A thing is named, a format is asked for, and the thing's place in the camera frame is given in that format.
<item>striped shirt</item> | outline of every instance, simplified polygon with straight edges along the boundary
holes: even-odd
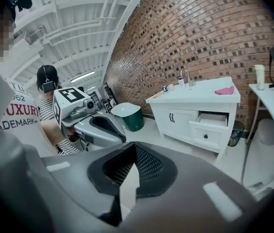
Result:
[[[46,99],[40,95],[35,102],[39,107],[41,121],[50,120],[55,117],[53,113],[53,99]],[[71,154],[79,151],[67,140],[63,140],[61,143],[57,144],[56,147],[59,149],[60,154]]]

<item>white cup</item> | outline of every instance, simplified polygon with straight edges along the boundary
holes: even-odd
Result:
[[[257,76],[257,89],[264,90],[264,65],[255,65]]]
[[[174,89],[175,89],[175,87],[174,87],[173,83],[171,83],[171,84],[168,85],[168,90],[169,91],[173,91]]]

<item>pink sponge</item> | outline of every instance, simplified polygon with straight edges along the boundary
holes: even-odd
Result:
[[[224,88],[224,89],[220,89],[215,91],[216,94],[219,95],[231,95],[234,92],[234,86],[231,86],[230,88]]]

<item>faucet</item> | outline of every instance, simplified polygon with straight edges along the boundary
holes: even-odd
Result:
[[[188,73],[187,69],[182,68],[181,71],[180,71],[180,76],[182,77],[182,70],[185,70],[185,71],[187,72],[189,87],[192,86],[192,85],[191,85],[190,76],[189,76],[189,73]]]

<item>vr headset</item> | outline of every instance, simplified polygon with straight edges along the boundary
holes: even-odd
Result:
[[[45,66],[43,65],[44,74],[45,74],[45,83],[42,84],[42,90],[44,93],[54,91],[56,89],[56,85],[54,81],[50,81],[48,76],[46,75]]]

